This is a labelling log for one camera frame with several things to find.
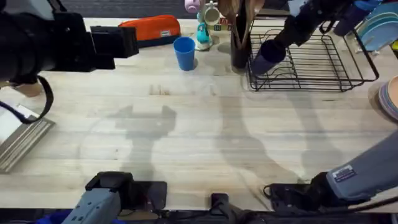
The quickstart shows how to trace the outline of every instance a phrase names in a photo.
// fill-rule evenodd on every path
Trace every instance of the pink object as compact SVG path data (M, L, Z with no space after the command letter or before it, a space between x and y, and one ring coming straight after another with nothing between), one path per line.
M197 13L200 10L201 0L185 0L185 9L189 13Z

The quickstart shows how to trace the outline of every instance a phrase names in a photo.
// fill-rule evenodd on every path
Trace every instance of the orange pencil case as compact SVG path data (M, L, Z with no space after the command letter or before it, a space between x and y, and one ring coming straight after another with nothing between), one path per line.
M180 23L171 15L122 22L119 27L135 27L138 47L171 44L181 36Z

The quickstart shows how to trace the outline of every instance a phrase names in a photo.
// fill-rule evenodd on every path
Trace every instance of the wooden countertop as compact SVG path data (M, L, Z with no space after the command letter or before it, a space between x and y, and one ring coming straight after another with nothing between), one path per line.
M191 35L197 22L181 25ZM71 208L97 172L122 170L136 180L166 181L167 209L208 208L212 192L226 192L238 207L268 210L265 184L308 182L397 131L372 99L398 70L390 49L374 58L381 78L346 93L253 93L231 69L228 34L214 35L219 43L196 52L191 72L178 68L171 45L141 49L117 60L116 70L42 72L54 91L47 117L56 126L0 175L0 207ZM44 105L44 96L11 89L0 99L36 112Z

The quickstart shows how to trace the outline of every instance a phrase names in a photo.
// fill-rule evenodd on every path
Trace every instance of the label sticker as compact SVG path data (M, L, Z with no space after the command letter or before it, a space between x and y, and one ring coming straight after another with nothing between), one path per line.
M162 37L168 37L168 36L170 36L170 35L172 35L172 34L171 34L171 32L170 32L169 30L165 30L165 31L162 31L162 32L160 33L160 35L161 35Z
M332 173L332 176L337 183L354 177L355 175L356 173L351 165L344 166L338 171Z

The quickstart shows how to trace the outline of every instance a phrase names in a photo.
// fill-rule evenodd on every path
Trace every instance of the dish drying rack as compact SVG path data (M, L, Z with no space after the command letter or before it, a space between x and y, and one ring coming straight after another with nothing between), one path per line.
M379 73L355 30L344 38L337 37L333 31L322 35L317 30L300 47L293 44L287 48L285 59L267 73L253 74L251 65L261 44L273 39L282 29L283 26L256 25L256 21L251 25L247 74L252 90L345 92L379 78ZM356 54L355 48L362 52Z

